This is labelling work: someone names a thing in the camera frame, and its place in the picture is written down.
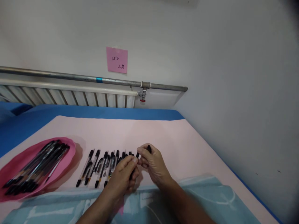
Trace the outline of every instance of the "wall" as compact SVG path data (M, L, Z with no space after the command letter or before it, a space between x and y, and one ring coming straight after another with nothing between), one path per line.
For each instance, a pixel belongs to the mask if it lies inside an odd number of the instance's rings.
M1 1L0 65L188 86L181 98L149 90L136 107L178 110L291 223L299 196L297 25L278 0ZM107 71L106 46L128 50L127 75Z

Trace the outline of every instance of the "pink tray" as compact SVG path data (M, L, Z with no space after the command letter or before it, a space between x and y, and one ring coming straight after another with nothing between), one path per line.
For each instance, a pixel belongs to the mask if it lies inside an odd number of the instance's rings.
M18 194L18 195L4 195L5 192L8 190L8 188L2 188L2 186L9 181L11 178L13 178L27 163L29 163L36 155L37 153L50 141L52 140L58 140L62 143L65 143L70 146L68 152L64 155L61 162L56 167L55 171L49 178L46 184L42 183L35 191L31 193L24 193L24 194ZM37 192L45 189L48 185L54 183L57 181L67 170L68 166L70 165L75 153L75 143L66 137L62 138L51 138L44 140L40 143L37 143L25 151L21 152L17 156L15 156L8 164L6 164L1 170L0 170L0 202L5 201L17 201L21 200L27 197L30 197Z

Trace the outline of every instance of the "white radiator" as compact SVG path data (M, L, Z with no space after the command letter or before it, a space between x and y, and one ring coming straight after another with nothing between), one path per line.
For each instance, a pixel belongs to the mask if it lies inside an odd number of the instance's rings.
M0 79L0 101L134 108L137 91Z

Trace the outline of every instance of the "light blue blanket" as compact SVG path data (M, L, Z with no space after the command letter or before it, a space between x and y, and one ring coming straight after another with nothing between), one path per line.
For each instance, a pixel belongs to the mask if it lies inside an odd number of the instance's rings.
M232 188L223 186L214 176L189 178L179 184L216 223L259 223ZM26 200L3 223L76 223L100 193L100 190L77 189L43 194ZM178 223L155 186L140 187L124 201L123 214L115 214L111 223Z

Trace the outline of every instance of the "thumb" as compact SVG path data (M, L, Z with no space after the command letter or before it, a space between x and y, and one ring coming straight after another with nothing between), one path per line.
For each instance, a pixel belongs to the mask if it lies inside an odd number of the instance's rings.
M135 169L137 165L138 159L134 157L134 159L131 160L131 162L128 163L128 165L124 168L124 172L126 175L130 176L132 171Z
M137 148L137 152L142 155L148 162L152 159L152 154L150 154L149 151L147 151L145 148Z

